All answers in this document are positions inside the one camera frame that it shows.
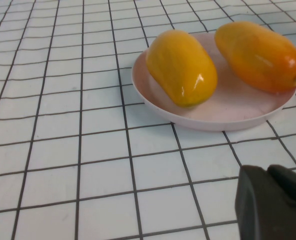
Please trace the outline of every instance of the table surface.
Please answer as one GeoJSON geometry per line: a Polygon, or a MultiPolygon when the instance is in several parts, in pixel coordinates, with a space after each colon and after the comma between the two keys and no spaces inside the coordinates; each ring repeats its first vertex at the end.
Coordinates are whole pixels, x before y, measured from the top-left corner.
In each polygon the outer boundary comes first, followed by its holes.
{"type": "Polygon", "coordinates": [[[238,240],[240,166],[296,172],[296,96],[194,131],[146,108],[131,67],[166,30],[240,20],[296,45],[296,0],[0,0],[0,240],[238,240]]]}

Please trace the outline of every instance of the white plate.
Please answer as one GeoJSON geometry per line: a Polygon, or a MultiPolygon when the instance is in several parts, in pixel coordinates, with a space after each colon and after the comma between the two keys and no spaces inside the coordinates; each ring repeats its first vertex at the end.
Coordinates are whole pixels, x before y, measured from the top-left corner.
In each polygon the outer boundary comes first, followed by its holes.
{"type": "Polygon", "coordinates": [[[216,47],[214,34],[194,37],[214,62],[218,85],[206,102],[193,108],[175,105],[149,74],[144,51],[132,68],[132,83],[144,103],[158,115],[178,125],[203,131],[232,131],[257,126],[279,112],[296,90],[270,94],[250,87],[234,75],[216,47]]]}

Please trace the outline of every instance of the yellow mango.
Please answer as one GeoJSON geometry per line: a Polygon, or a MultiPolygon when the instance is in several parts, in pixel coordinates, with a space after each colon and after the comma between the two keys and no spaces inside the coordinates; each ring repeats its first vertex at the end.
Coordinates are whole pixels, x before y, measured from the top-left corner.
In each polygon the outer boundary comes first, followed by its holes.
{"type": "Polygon", "coordinates": [[[217,71],[212,59],[184,31],[160,34],[149,47],[145,60],[151,76],[180,107],[205,102],[216,89],[217,71]]]}

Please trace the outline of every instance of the plate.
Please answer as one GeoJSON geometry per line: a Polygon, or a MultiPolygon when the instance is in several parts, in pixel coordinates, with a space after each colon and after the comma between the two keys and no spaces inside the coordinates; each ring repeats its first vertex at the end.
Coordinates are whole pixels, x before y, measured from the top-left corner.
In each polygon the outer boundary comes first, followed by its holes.
{"type": "Polygon", "coordinates": [[[202,131],[234,131],[264,123],[277,114],[296,90],[270,94],[250,87],[230,69],[216,47],[213,33],[193,35],[205,48],[216,66],[218,85],[206,102],[195,107],[175,105],[149,74],[144,51],[132,67],[132,83],[144,103],[162,118],[202,131]]]}

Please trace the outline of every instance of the orange mango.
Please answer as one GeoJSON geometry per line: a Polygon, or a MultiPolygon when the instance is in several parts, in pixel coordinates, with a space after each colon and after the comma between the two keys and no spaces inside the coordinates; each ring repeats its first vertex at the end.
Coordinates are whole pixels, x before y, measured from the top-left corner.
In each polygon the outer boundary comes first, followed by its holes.
{"type": "Polygon", "coordinates": [[[206,101],[217,86],[217,71],[201,44],[181,30],[160,34],[146,54],[149,73],[180,107],[206,101]]]}
{"type": "Polygon", "coordinates": [[[296,47],[286,37],[237,21],[219,27],[214,39],[234,73],[250,86],[269,93],[296,87],[296,47]]]}

